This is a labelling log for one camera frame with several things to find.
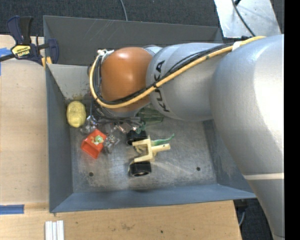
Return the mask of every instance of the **yellow clamp label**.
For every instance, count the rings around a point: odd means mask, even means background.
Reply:
[[[29,45],[17,45],[11,49],[11,52],[17,56],[22,57],[30,54],[31,47]]]

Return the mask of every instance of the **clamp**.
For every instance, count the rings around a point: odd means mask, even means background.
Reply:
[[[59,47],[57,40],[51,38],[47,43],[39,45],[38,36],[36,44],[32,43],[30,37],[30,28],[33,17],[31,16],[14,16],[7,21],[7,29],[15,40],[15,46],[10,51],[11,54],[0,57],[0,62],[15,58],[17,60],[29,60],[44,65],[44,58],[40,54],[40,50],[49,48],[49,59],[55,64],[59,59]]]

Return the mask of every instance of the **gray bin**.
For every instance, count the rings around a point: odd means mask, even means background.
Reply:
[[[67,103],[89,104],[87,66],[98,49],[205,42],[223,43],[216,27],[44,16],[45,39],[56,38],[58,64],[46,69],[50,212],[135,208],[249,199],[242,177],[213,120],[185,122],[165,117],[149,126],[153,140],[175,134],[171,150],[158,153],[152,173],[131,178],[137,156],[122,141],[93,159],[80,149],[85,136],[69,126]]]

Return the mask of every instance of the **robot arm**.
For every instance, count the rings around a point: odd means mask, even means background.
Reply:
[[[239,45],[123,48],[97,57],[90,89],[113,117],[133,117],[150,102],[176,120],[213,119],[273,238],[284,239],[283,44],[277,35]]]

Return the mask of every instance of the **bin floor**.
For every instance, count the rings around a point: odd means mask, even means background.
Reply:
[[[80,148],[86,136],[71,128],[73,191],[150,190],[217,183],[202,122],[165,117],[163,122],[148,126],[146,133],[152,140],[175,136],[169,141],[171,149],[157,153],[151,162],[152,173],[131,177],[129,164],[139,154],[126,144],[125,134],[119,132],[120,142],[112,153],[103,151],[94,159]]]

